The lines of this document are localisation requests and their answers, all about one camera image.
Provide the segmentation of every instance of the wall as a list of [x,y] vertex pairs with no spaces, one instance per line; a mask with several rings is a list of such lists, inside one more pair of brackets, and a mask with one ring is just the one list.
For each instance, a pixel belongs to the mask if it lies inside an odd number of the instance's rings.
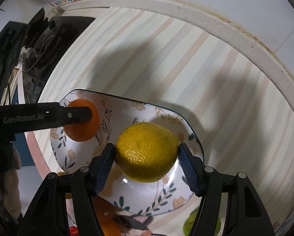
[[0,7],[5,11],[0,11],[0,31],[8,21],[28,23],[42,7],[45,14],[52,9],[43,0],[5,0]]

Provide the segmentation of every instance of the bowl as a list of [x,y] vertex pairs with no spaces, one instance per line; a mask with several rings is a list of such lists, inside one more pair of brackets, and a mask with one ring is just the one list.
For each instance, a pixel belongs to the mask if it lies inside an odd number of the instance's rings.
[[[93,157],[101,154],[107,143],[115,144],[124,129],[135,123],[149,121],[171,130],[181,143],[186,143],[193,155],[201,157],[199,140],[187,121],[178,113],[131,99],[89,90],[73,90],[60,102],[62,106],[77,98],[91,101],[100,117],[100,128],[85,142],[70,139],[63,127],[50,131],[53,154],[62,170],[74,173],[89,165]],[[114,162],[106,185],[99,196],[128,212],[155,216],[173,211],[184,205],[193,195],[178,159],[161,180],[140,183],[125,176]]]

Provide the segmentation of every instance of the green fruit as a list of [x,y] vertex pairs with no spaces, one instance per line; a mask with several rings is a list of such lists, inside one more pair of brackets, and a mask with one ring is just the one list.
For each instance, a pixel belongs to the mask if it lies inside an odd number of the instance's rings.
[[[190,231],[191,231],[191,228],[195,222],[195,219],[196,219],[196,216],[197,216],[197,213],[198,213],[198,210],[199,210],[199,207],[194,209],[189,217],[186,219],[185,223],[183,224],[183,233],[185,236],[188,236]],[[218,233],[220,232],[220,229],[221,229],[221,219],[218,217],[218,221],[217,221],[217,225],[216,225],[216,230],[214,232],[214,236],[218,235]]]

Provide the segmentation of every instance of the lemon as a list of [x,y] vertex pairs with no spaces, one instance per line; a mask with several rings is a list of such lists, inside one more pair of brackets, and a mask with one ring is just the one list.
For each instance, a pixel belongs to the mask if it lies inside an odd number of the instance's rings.
[[152,122],[136,123],[117,139],[115,161],[130,179],[156,182],[174,165],[178,145],[178,139],[165,127]]

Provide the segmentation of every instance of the screw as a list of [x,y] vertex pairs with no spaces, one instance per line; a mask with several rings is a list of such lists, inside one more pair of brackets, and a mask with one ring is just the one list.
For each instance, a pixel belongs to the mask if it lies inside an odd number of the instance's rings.
[[240,178],[245,178],[246,177],[246,174],[245,173],[243,173],[243,172],[240,172],[239,174],[238,174],[238,176],[240,177]]
[[55,175],[56,175],[56,173],[54,173],[54,172],[49,173],[48,174],[48,179],[55,178]]
[[88,172],[88,170],[89,170],[89,168],[87,166],[83,166],[80,168],[80,172],[82,172],[82,173],[86,173],[86,172]]
[[207,166],[205,167],[205,171],[211,173],[213,171],[213,167]]

